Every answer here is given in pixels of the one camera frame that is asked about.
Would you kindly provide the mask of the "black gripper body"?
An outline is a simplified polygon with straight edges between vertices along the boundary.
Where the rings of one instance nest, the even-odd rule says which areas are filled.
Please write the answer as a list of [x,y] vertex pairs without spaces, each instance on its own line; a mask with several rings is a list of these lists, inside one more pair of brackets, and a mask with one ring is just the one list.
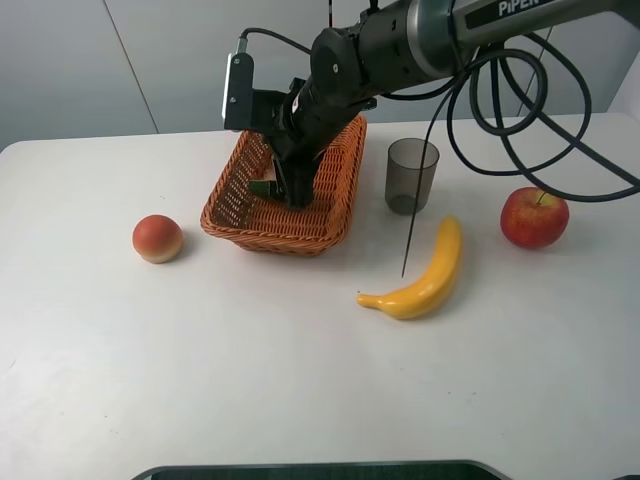
[[278,173],[313,173],[344,128],[374,101],[359,76],[312,74],[287,92],[259,92],[259,132],[273,151]]

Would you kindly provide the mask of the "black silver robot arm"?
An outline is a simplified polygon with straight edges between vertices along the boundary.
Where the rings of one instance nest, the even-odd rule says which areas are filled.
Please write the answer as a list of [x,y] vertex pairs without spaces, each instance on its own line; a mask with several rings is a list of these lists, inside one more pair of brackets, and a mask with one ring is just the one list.
[[436,95],[447,110],[459,93],[477,91],[479,72],[509,77],[509,61],[529,64],[538,86],[525,99],[523,120],[506,126],[488,122],[479,109],[477,124],[503,143],[535,121],[545,121],[548,76],[531,54],[509,49],[509,38],[539,40],[539,30],[611,11],[631,24],[639,21],[635,1],[397,1],[371,5],[349,28],[327,28],[309,49],[310,76],[296,79],[271,109],[265,140],[273,152],[275,176],[250,185],[252,193],[307,207],[313,180],[329,144],[378,97],[408,101],[411,88],[439,81]]

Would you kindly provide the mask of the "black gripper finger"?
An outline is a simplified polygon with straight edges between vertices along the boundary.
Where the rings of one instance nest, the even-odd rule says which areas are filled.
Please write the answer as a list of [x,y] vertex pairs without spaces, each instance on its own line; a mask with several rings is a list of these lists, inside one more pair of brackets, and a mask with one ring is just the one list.
[[285,160],[274,154],[272,198],[288,208],[308,207],[314,198],[313,182],[319,165],[319,156],[294,156]]

